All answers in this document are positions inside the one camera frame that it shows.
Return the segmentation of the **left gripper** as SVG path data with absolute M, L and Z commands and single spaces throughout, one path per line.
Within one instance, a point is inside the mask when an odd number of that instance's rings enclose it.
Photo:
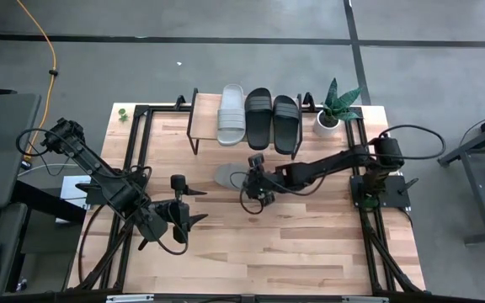
M 189 215 L 189 206 L 183 202 L 183 195 L 205 195 L 206 192 L 193 190 L 188 185 L 183 191 L 176 190 L 173 199 L 156 203 L 156 212 L 167 222 L 174 224 L 173 239 L 178 243 L 187 243 L 191 226 L 204 220 L 207 214 Z

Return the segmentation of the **grey slide sandal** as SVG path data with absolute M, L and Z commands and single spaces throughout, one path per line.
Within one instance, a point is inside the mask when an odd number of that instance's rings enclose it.
M 241 163 L 222 164 L 216 169 L 214 179 L 227 189 L 240 190 L 247 172 L 248 167 Z
M 235 146 L 246 134 L 243 88 L 238 84 L 226 85 L 217 110 L 216 139 L 221 146 Z

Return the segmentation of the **black slide sandal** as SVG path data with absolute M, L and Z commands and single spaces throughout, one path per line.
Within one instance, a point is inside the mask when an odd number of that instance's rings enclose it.
M 282 155 L 290 155 L 296 148 L 299 107 L 290 97 L 278 95 L 273 104 L 274 148 Z
M 271 93 L 267 88 L 255 88 L 245 100 L 246 137 L 254 150 L 263 150 L 270 141 L 273 114 Z

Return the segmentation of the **snake plant white pot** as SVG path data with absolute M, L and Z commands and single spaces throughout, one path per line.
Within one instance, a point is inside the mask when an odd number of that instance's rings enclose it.
M 351 110 L 351 105 L 360 96 L 362 89 L 355 88 L 338 95 L 338 82 L 334 78 L 328 88 L 322 109 L 318 112 L 314 122 L 313 132 L 321 137 L 330 137 L 341 121 L 360 119 L 361 116 Z

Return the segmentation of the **wooden shelf black frame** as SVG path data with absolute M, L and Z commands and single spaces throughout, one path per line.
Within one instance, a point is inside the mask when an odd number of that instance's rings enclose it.
M 301 143 L 303 142 L 302 114 L 311 113 L 314 109 L 316 109 L 312 98 L 307 101 L 307 97 L 303 98 L 300 94 L 298 94 L 296 96 L 296 102 L 299 108 L 299 119 L 301 121 L 298 126 L 296 148 L 290 155 L 290 158 L 292 160 L 296 158 L 297 152 L 299 151 Z M 220 103 L 220 94 L 200 93 L 198 88 L 194 88 L 192 101 L 189 105 L 189 119 L 187 124 L 186 136 L 189 139 L 192 152 L 195 155 L 198 154 L 201 140 L 216 140 L 216 112 L 220 107 Z

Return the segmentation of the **black aluminium table frame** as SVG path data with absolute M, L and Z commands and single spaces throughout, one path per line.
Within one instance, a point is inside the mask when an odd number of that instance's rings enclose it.
M 151 167 L 152 199 L 171 199 L 170 177 L 183 174 L 192 189 L 206 192 L 188 197 L 191 212 L 208 216 L 193 227 L 188 245 L 165 234 L 139 250 L 141 236 L 134 233 L 97 287 L 175 295 L 368 295 L 368 260 L 350 171 L 319 178 L 304 196 L 279 194 L 261 207 L 214 181 L 223 163 L 246 163 L 249 147 L 201 140 L 195 155 L 186 136 L 189 105 L 112 108 L 103 158 L 115 167 L 126 160 Z M 126 122 L 119 121 L 119 109 L 126 110 Z

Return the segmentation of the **silver metal bracket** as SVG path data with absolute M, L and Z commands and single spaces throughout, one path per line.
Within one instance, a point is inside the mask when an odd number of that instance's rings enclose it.
M 342 303 L 390 303 L 389 299 L 386 297 L 376 297 L 376 296 L 342 296 Z
M 105 303 L 154 303 L 154 294 L 108 295 Z

